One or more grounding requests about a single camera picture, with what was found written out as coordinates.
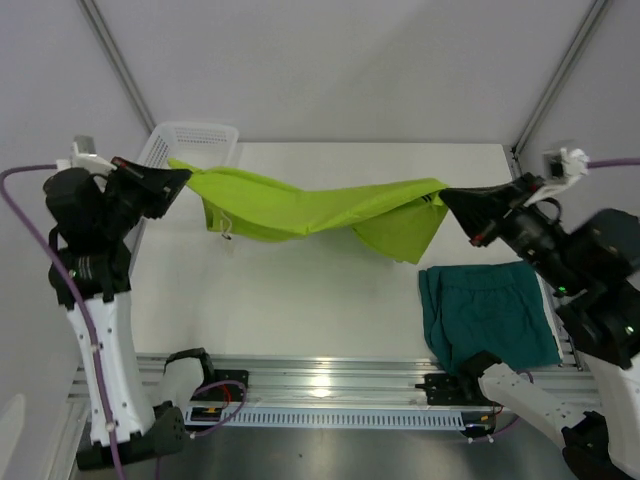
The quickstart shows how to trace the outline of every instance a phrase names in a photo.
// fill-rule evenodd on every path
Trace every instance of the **folded teal cloth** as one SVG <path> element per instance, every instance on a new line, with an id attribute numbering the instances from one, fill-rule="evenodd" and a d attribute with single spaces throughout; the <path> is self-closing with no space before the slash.
<path id="1" fill-rule="evenodd" d="M 560 362 L 526 263 L 433 267 L 419 284 L 424 338 L 447 372 L 483 350 L 515 370 Z"/>

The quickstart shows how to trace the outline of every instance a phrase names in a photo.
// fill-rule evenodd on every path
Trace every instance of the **white plastic basket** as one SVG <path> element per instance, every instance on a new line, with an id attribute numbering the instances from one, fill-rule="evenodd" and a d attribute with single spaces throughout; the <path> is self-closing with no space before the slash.
<path id="1" fill-rule="evenodd" d="M 164 122 L 151 133 L 138 163 L 167 168 L 177 158 L 200 168 L 231 166 L 238 129 L 215 123 Z"/>

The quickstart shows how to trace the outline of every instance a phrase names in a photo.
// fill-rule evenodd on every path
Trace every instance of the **gray floor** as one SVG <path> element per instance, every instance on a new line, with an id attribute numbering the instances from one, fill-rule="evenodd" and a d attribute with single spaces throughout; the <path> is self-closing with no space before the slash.
<path id="1" fill-rule="evenodd" d="M 162 480 L 575 480 L 560 451 L 521 423 L 495 444 L 457 432 L 226 428 L 162 460 Z M 154 463 L 127 467 L 154 478 Z M 73 480 L 112 480 L 112 471 Z"/>

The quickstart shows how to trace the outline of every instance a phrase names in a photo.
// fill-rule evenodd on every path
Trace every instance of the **white wall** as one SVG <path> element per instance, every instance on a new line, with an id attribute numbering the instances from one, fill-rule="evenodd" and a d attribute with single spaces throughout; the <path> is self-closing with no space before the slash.
<path id="1" fill-rule="evenodd" d="M 640 2 L 617 0 L 557 103 L 523 153 L 525 170 L 542 172 L 541 152 L 573 139 L 594 160 L 640 157 Z M 605 207 L 640 215 L 640 167 L 595 170 L 561 200 L 573 228 Z"/>
<path id="2" fill-rule="evenodd" d="M 106 157 L 141 149 L 144 130 L 75 2 L 3 2 L 0 64 L 0 168 L 64 158 L 78 133 L 95 136 Z M 45 178 L 9 180 L 43 232 L 53 226 Z M 23 393 L 28 416 L 5 478 L 39 479 L 79 355 L 46 280 L 47 258 L 2 202 L 0 225 L 0 410 Z"/>
<path id="3" fill-rule="evenodd" d="M 591 0 L 109 0 L 156 121 L 511 144 Z"/>

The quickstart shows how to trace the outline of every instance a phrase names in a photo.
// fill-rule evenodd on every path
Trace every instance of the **lime green fabric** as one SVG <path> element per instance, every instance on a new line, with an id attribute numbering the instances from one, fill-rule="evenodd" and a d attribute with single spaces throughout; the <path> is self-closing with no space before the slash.
<path id="1" fill-rule="evenodd" d="M 377 252 L 418 263 L 447 214 L 433 179 L 304 191 L 255 173 L 218 167 L 200 170 L 176 159 L 172 168 L 193 172 L 187 186 L 200 195 L 207 229 L 264 242 L 282 242 L 350 226 Z"/>

